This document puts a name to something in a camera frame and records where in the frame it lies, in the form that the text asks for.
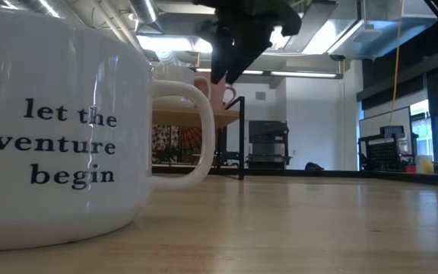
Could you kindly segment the black pegboard cart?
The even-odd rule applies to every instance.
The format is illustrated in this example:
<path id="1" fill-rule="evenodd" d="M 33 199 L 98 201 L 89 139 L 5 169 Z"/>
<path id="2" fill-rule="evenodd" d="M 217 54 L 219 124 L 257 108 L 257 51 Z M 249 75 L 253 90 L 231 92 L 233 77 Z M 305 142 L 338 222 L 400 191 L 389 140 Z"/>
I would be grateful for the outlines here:
<path id="1" fill-rule="evenodd" d="M 416 166 L 402 126 L 381 127 L 380 134 L 360 137 L 357 144 L 360 170 L 404 172 L 404 165 Z"/>

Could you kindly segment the raised wooden shelf black legs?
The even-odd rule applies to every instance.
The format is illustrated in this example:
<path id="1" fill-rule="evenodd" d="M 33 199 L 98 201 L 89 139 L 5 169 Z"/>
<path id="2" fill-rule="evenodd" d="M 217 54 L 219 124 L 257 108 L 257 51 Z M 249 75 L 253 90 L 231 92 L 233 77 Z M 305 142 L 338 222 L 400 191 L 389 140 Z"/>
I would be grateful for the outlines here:
<path id="1" fill-rule="evenodd" d="M 239 180 L 245 176 L 244 156 L 245 145 L 243 142 L 245 136 L 245 97 L 238 97 L 233 100 L 226 110 L 214 110 L 214 124 L 217 129 L 217 155 L 215 157 L 215 166 L 211 174 L 214 175 L 237 175 Z M 240 151 L 239 167 L 222 167 L 222 157 L 226 154 L 222 152 L 221 137 L 226 135 L 224 130 L 231 123 L 240 121 Z M 196 108 L 189 107 L 158 107 L 153 109 L 153 124 L 181 127 L 200 127 L 202 125 L 199 112 Z"/>

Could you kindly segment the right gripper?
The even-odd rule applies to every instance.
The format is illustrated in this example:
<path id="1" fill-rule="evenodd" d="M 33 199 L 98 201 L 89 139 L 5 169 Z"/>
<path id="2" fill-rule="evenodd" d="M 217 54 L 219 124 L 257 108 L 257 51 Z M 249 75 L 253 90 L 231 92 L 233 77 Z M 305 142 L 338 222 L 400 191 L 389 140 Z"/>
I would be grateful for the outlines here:
<path id="1" fill-rule="evenodd" d="M 288 37 L 297 35 L 302 26 L 287 0 L 192 0 L 192 4 L 213 8 L 217 17 L 196 28 L 197 35 L 212 45 L 212 84 L 225 74 L 226 83 L 233 84 L 272 46 L 270 37 L 276 27 Z"/>

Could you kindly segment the mauve speckled mug white handle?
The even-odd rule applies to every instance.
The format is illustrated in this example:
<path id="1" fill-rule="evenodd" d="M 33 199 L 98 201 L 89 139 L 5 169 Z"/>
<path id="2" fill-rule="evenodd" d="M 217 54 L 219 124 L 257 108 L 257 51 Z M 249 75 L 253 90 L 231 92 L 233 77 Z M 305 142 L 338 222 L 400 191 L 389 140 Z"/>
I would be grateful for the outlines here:
<path id="1" fill-rule="evenodd" d="M 210 80 L 201 75 L 196 75 L 194 79 L 194 85 L 198 88 L 209 100 L 211 99 L 211 82 Z"/>

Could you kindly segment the pink mug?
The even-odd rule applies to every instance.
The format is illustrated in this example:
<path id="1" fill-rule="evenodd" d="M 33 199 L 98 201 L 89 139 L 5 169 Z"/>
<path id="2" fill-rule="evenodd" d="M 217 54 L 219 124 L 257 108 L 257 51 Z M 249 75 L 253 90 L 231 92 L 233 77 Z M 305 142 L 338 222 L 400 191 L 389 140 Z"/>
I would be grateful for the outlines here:
<path id="1" fill-rule="evenodd" d="M 226 91 L 232 92 L 232 97 L 228 102 L 224 101 Z M 223 110 L 237 98 L 236 89 L 226 83 L 226 77 L 223 77 L 217 84 L 211 84 L 210 103 L 213 110 Z"/>

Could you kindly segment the colourful patterned cloth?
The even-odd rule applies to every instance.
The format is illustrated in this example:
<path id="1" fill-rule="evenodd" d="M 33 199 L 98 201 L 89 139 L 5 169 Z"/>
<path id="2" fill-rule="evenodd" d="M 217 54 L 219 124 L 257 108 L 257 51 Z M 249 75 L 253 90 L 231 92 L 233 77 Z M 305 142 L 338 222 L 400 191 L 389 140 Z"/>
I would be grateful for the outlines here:
<path id="1" fill-rule="evenodd" d="M 202 150 L 202 130 L 195 127 L 152 126 L 153 164 L 197 164 Z"/>

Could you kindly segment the black table edge rail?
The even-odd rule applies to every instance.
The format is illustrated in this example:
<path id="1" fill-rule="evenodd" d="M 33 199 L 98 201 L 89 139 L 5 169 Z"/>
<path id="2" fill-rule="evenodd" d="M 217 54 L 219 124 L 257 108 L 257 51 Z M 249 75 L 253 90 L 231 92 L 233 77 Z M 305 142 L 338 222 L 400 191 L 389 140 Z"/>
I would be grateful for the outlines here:
<path id="1" fill-rule="evenodd" d="M 438 174 L 414 174 L 382 171 L 349 171 L 349 170 L 275 170 L 275 169 L 242 169 L 232 167 L 213 167 L 210 175 L 243 177 L 332 177 L 363 178 L 420 183 L 438 186 Z"/>

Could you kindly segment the silver ceiling duct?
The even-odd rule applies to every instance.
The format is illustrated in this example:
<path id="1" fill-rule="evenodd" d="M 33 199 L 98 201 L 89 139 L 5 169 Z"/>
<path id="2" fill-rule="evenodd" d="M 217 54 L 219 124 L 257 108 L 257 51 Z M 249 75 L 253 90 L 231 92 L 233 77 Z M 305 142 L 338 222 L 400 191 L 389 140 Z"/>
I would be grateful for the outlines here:
<path id="1" fill-rule="evenodd" d="M 143 24 L 154 23 L 158 16 L 159 10 L 154 0 L 128 0 L 133 14 L 137 20 Z"/>
<path id="2" fill-rule="evenodd" d="M 55 18 L 65 18 L 60 10 L 60 0 L 0 0 L 0 4 L 5 8 L 34 11 Z"/>

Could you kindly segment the grey ceiling ventilation unit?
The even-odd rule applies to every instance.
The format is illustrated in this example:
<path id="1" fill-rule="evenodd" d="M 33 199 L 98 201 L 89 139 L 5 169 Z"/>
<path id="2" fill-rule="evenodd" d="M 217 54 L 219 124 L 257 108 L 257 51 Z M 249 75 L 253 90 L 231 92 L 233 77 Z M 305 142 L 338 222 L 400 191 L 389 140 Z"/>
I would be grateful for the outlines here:
<path id="1" fill-rule="evenodd" d="M 437 16 L 424 0 L 353 0 L 335 18 L 348 25 L 327 50 L 348 59 L 376 59 L 433 26 Z"/>

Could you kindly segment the yellow container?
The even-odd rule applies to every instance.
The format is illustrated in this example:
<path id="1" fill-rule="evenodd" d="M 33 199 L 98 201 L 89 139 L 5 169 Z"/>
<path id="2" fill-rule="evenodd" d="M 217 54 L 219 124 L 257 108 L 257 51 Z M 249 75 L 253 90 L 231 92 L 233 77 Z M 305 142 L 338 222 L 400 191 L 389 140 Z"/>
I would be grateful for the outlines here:
<path id="1" fill-rule="evenodd" d="M 418 174 L 433 174 L 433 158 L 431 155 L 415 156 L 416 172 Z"/>

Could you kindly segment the white mug olive green inside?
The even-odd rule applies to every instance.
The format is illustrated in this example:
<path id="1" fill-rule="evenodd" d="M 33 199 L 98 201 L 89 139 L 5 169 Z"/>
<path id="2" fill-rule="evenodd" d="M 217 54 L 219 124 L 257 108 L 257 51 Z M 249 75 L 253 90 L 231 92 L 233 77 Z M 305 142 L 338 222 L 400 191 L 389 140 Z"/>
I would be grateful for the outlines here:
<path id="1" fill-rule="evenodd" d="M 151 171 L 157 97 L 185 97 L 202 155 L 182 177 Z M 98 30 L 0 8 L 0 250 L 66 244 L 132 222 L 152 190 L 201 183 L 214 115 L 196 87 L 158 80 L 146 57 Z"/>

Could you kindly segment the black cabinet machine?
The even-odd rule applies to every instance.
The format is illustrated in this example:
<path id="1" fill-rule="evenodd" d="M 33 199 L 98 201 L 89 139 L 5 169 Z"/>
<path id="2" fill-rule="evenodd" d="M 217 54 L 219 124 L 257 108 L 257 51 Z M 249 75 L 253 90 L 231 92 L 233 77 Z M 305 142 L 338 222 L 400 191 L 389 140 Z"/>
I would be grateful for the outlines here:
<path id="1" fill-rule="evenodd" d="M 285 121 L 250 120 L 248 168 L 285 170 L 291 160 L 288 133 Z"/>

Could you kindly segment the bright ceiling light panel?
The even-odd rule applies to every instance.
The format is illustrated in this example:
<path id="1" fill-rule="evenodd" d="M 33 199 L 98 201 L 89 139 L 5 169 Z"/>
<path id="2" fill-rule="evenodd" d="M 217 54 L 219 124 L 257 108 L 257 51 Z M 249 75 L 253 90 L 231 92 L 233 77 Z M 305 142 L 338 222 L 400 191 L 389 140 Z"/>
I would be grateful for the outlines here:
<path id="1" fill-rule="evenodd" d="M 194 40 L 186 37 L 150 37 L 137 36 L 138 42 L 144 49 L 155 52 L 193 51 L 199 53 L 212 53 L 212 45 L 198 38 Z"/>

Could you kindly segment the whiteboard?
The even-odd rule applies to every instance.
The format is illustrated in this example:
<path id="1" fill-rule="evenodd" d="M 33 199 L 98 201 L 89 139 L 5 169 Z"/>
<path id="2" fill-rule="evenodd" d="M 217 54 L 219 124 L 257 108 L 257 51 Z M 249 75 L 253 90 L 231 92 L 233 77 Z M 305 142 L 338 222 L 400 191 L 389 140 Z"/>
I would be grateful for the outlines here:
<path id="1" fill-rule="evenodd" d="M 402 126 L 405 137 L 411 140 L 411 111 L 409 107 L 386 112 L 379 115 L 362 119 L 359 122 L 360 137 L 380 134 L 380 128 L 384 126 Z"/>

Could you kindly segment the long ceiling light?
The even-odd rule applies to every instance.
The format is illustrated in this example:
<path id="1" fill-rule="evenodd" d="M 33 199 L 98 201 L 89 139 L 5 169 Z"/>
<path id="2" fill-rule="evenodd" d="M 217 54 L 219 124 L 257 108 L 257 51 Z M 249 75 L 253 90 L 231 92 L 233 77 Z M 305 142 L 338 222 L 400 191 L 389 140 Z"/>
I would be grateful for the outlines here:
<path id="1" fill-rule="evenodd" d="M 285 78 L 337 78 L 336 73 L 271 71 L 270 76 Z"/>

